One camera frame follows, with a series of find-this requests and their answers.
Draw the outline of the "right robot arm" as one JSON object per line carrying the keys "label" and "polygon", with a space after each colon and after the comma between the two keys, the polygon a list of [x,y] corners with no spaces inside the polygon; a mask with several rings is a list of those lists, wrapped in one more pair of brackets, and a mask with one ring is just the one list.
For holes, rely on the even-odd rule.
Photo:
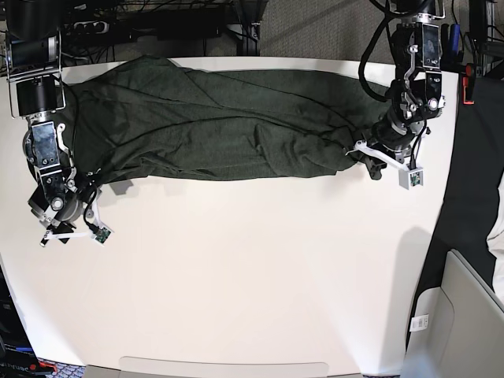
{"label": "right robot arm", "polygon": [[99,217],[100,190],[79,174],[64,141],[66,125],[54,120],[70,90],[62,79],[61,2],[6,1],[4,10],[9,107],[12,117],[28,123],[24,156],[38,184],[28,204],[45,228],[40,244],[80,237],[74,225],[79,217],[88,227],[82,235],[104,243],[111,231]]}

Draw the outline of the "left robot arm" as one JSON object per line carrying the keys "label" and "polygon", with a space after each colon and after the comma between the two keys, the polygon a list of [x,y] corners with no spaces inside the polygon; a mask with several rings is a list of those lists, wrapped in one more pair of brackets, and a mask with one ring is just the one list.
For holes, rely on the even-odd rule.
{"label": "left robot arm", "polygon": [[[371,135],[355,143],[364,154],[372,179],[378,180],[388,166],[398,171],[401,187],[411,189],[424,183],[424,170],[417,155],[428,133],[428,121],[437,118],[445,106],[442,94],[440,27],[445,17],[441,1],[374,1],[384,18],[361,56],[358,80],[372,99],[389,104],[388,111],[372,126]],[[395,77],[384,94],[378,94],[365,78],[365,67],[383,32],[397,20],[388,34],[395,63]]]}

